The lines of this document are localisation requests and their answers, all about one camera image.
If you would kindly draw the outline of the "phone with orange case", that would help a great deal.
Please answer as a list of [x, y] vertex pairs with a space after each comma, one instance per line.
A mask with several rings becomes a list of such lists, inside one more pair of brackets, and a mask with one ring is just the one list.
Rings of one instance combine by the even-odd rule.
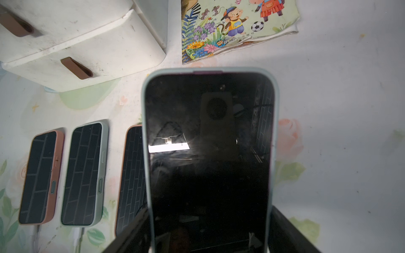
[[19, 211], [20, 225], [42, 225], [55, 214], [64, 146], [59, 130], [36, 135], [31, 142]]

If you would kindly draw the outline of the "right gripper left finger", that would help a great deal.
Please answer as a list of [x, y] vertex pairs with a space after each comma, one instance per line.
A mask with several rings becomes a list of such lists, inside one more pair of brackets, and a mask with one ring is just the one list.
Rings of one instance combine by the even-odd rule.
[[148, 253], [151, 247], [148, 208], [141, 209], [132, 223], [103, 251], [104, 253]]

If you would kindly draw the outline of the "phone with pale green case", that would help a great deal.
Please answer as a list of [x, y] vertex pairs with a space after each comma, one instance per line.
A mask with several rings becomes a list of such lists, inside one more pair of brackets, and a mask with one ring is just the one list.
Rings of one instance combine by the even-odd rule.
[[142, 88], [151, 251], [267, 253], [278, 86], [252, 67], [163, 69]]

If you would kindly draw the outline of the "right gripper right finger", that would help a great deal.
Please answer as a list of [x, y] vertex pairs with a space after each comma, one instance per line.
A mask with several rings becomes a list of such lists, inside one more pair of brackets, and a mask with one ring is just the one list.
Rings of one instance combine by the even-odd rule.
[[270, 214], [270, 253], [320, 253], [320, 251], [275, 207]]

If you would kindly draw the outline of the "phone with red case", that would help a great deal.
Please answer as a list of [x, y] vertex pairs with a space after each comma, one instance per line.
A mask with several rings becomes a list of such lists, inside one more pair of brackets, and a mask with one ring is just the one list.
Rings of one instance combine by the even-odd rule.
[[131, 126], [126, 134], [117, 205], [115, 235], [119, 236], [146, 206], [142, 125]]

